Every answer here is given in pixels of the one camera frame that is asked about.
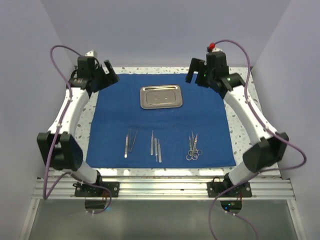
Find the blue surgical cloth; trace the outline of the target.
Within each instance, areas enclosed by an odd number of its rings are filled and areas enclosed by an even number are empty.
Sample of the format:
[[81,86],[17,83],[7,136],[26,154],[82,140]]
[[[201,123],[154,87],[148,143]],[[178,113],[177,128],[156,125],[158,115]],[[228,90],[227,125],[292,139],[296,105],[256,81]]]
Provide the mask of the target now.
[[[188,84],[184,74],[121,74],[119,82],[98,93],[86,162],[93,168],[220,168],[233,167],[232,141],[224,101],[212,89]],[[179,85],[183,105],[142,109],[140,89]],[[124,158],[126,135],[137,137]],[[162,163],[156,161],[151,135],[159,139]],[[188,161],[189,136],[198,134],[202,155]]]

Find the thin steel tweezers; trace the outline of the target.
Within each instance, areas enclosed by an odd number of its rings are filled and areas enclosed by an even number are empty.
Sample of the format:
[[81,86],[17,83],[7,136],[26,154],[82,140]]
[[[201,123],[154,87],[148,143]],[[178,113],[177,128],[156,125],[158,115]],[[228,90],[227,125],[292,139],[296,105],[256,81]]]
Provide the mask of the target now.
[[136,142],[136,139],[137,139],[137,135],[138,135],[138,130],[135,131],[134,135],[133,135],[133,140],[131,141],[131,145],[130,145],[130,152],[133,151],[133,148],[134,148],[134,145],[135,145],[135,142]]

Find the steel surgical scissors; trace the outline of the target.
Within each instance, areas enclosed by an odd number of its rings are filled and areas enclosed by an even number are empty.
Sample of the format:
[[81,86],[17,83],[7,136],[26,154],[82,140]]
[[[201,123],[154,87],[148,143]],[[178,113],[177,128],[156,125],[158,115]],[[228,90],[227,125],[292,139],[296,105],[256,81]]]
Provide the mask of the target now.
[[196,150],[193,149],[193,141],[190,136],[188,137],[188,144],[189,144],[189,150],[186,155],[186,160],[187,161],[196,161],[199,157],[199,154]]

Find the steel haemostat clamp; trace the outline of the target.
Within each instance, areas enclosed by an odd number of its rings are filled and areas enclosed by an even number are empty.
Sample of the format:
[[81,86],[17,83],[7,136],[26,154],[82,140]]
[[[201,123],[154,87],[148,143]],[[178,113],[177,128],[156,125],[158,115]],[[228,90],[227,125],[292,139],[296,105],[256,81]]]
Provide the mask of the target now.
[[191,132],[191,139],[193,141],[193,149],[198,152],[198,155],[201,156],[203,154],[203,151],[198,149],[198,134],[194,134],[194,132]]
[[188,140],[189,150],[186,155],[186,159],[188,161],[191,161],[191,160],[195,161],[199,158],[199,156],[202,155],[202,151],[197,149],[197,142],[198,142],[198,135],[194,136],[192,132]]

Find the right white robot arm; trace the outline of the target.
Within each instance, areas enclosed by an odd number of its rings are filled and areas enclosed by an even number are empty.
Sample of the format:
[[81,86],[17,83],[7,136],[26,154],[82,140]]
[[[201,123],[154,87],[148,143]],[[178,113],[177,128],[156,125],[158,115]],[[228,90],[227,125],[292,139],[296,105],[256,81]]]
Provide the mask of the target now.
[[260,170],[280,162],[287,148],[278,137],[288,140],[285,132],[279,133],[260,112],[251,96],[245,92],[245,81],[238,73],[230,73],[226,54],[222,51],[206,54],[206,59],[192,58],[185,81],[211,88],[233,109],[243,124],[251,143],[242,155],[242,162],[224,176],[223,192],[235,196],[240,183],[245,183]]

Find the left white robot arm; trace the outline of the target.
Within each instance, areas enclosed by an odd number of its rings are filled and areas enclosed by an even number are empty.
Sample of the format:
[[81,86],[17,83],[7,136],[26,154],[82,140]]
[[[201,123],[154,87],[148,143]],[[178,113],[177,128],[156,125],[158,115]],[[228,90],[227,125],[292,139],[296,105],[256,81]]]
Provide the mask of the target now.
[[99,64],[94,51],[77,59],[77,68],[68,80],[62,106],[56,119],[46,132],[37,136],[37,144],[47,169],[71,173],[76,179],[87,182],[86,190],[92,196],[103,193],[97,170],[89,166],[75,132],[84,107],[92,94],[119,81],[109,60]]

